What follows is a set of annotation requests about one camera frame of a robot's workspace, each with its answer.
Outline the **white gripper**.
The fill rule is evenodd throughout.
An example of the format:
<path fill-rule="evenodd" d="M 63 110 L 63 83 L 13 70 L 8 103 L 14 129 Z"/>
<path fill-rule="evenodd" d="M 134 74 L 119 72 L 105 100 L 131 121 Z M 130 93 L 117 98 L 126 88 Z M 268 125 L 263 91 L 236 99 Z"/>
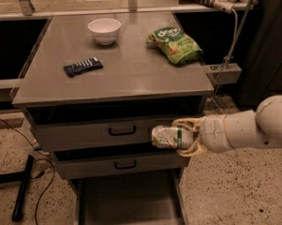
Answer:
<path fill-rule="evenodd" d="M 184 127 L 193 132 L 200 131 L 200 142 L 194 141 L 186 150 L 178 150 L 179 156 L 191 158 L 206 152 L 206 148 L 214 153 L 232 150 L 224 126 L 224 114 L 212 114 L 199 118 L 179 118 L 172 121 L 173 126 Z"/>

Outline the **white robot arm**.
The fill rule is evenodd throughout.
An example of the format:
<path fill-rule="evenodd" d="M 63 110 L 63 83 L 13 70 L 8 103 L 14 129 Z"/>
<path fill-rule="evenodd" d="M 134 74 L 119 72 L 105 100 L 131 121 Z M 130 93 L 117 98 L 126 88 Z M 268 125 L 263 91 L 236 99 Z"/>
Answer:
<path fill-rule="evenodd" d="M 282 148 L 282 95 L 264 99 L 253 111 L 180 118 L 172 122 L 194 134 L 194 142 L 183 157 L 211 151 L 224 153 L 240 148 Z"/>

